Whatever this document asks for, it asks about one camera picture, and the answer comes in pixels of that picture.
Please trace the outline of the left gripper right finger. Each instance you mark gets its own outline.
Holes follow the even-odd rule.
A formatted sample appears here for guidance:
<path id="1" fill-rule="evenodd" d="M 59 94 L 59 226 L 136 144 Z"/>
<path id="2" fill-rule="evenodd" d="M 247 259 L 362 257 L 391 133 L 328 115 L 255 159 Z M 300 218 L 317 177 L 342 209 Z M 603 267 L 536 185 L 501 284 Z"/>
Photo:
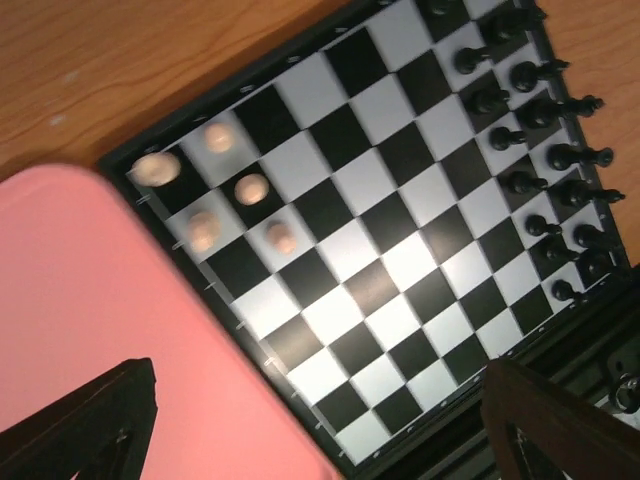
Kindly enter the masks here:
<path id="1" fill-rule="evenodd" d="M 639 431 L 513 360 L 488 363 L 481 416 L 503 479 L 637 479 Z"/>

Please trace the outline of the white rook chess piece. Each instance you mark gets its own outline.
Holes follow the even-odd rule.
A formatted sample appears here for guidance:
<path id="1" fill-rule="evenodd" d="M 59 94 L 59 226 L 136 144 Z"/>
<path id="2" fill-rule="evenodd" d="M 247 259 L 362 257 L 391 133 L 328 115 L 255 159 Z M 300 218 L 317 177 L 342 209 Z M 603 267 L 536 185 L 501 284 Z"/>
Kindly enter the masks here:
<path id="1" fill-rule="evenodd" d="M 137 159 L 131 168 L 133 180 L 142 186 L 160 187 L 180 174 L 179 160 L 168 152 L 149 153 Z"/>

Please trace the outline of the white pawn chess piece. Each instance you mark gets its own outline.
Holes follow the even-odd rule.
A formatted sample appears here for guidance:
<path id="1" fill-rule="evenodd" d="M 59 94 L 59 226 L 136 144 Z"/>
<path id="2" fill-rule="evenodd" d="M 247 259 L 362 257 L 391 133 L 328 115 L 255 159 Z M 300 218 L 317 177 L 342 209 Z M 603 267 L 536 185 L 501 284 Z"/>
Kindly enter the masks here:
<path id="1" fill-rule="evenodd" d="M 232 149 L 236 143 L 233 128 L 226 123 L 211 123 L 204 129 L 204 141 L 209 151 L 219 154 Z"/>

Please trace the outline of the white knight chess piece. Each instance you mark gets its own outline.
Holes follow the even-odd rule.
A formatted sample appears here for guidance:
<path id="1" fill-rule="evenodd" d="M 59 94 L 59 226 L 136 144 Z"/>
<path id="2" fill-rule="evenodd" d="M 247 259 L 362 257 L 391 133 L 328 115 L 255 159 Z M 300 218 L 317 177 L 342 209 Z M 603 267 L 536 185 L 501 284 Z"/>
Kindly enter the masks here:
<path id="1" fill-rule="evenodd" d="M 189 242 L 192 249 L 198 253 L 212 248 L 220 236 L 220 231 L 219 218 L 211 211 L 195 213 L 188 221 Z"/>

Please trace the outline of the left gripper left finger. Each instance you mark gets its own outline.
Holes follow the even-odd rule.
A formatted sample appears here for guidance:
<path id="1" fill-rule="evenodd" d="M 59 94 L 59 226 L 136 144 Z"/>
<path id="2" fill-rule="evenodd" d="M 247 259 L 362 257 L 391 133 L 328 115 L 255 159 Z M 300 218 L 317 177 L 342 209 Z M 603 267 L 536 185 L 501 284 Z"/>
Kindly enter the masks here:
<path id="1" fill-rule="evenodd" d="M 149 358 L 128 359 L 1 432 L 3 479 L 139 479 L 156 420 Z"/>

